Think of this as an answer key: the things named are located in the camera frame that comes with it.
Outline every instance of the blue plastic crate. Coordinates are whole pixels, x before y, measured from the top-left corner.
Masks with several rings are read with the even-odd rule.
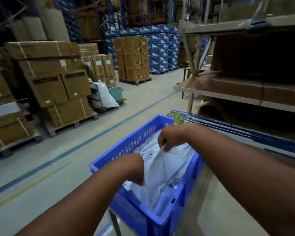
[[[91,172],[95,173],[122,155],[133,152],[158,130],[170,124],[174,124],[172,118],[162,115],[155,116],[92,162]],[[179,186],[174,190],[173,197],[159,216],[141,203],[131,190],[128,191],[123,187],[115,194],[109,206],[138,235],[172,235],[202,167],[203,159],[195,153]]]

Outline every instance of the warehouse floor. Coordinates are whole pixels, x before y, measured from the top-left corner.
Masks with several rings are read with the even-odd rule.
[[[54,138],[43,133],[46,139],[42,143],[0,158],[0,235],[16,233],[70,193],[91,175],[88,165],[92,161],[155,115],[166,115],[172,109],[186,111],[188,99],[173,91],[182,77],[183,69],[178,69],[152,75],[151,82],[139,86],[118,82],[127,98],[119,109]],[[120,225],[122,234],[130,235],[127,226]],[[107,213],[96,231],[103,233],[115,235]],[[176,234],[267,235],[207,167],[198,178]]]

